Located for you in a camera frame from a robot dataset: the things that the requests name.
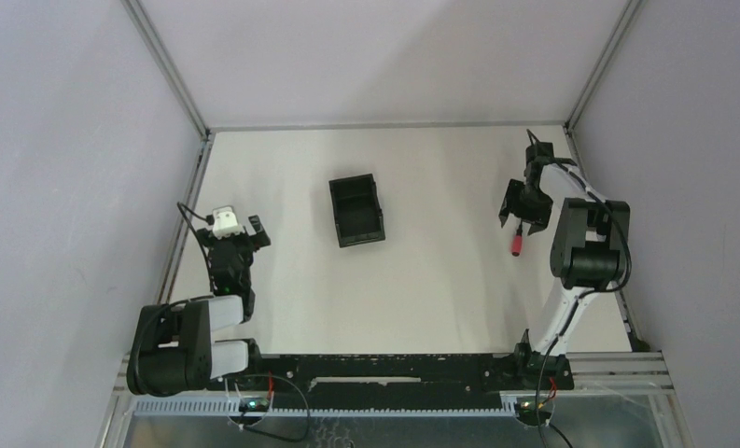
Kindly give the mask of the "red handled screwdriver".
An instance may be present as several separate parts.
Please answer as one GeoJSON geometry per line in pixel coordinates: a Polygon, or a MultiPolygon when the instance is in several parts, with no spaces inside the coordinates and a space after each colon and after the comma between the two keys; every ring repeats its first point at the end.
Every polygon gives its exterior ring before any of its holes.
{"type": "Polygon", "coordinates": [[[519,257],[523,249],[524,240],[524,224],[520,221],[513,234],[513,239],[510,245],[510,253],[513,257],[519,257]]]}

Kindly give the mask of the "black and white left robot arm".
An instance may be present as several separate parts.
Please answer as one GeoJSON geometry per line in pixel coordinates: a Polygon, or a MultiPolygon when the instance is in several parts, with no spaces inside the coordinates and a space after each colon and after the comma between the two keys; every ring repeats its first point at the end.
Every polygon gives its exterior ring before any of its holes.
{"type": "Polygon", "coordinates": [[[251,232],[222,210],[210,228],[197,230],[210,294],[142,308],[126,372],[131,393],[171,397],[203,390],[226,375],[244,389],[263,382],[266,366],[253,339],[217,341],[215,336],[249,322],[255,311],[251,267],[255,253],[271,240],[258,216],[248,221],[251,232]]]}

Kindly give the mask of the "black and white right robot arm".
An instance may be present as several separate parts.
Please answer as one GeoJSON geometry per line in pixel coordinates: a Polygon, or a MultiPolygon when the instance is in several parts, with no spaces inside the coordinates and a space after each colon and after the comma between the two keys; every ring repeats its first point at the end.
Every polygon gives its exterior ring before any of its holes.
{"type": "Polygon", "coordinates": [[[536,322],[501,359],[500,376],[507,389],[568,389],[566,352],[580,318],[593,300],[630,279],[631,210],[599,193],[572,159],[556,156],[552,143],[534,135],[529,141],[524,177],[508,183],[498,218],[518,220],[511,249],[519,252],[524,236],[545,231],[558,215],[549,255],[554,283],[536,322]]]}

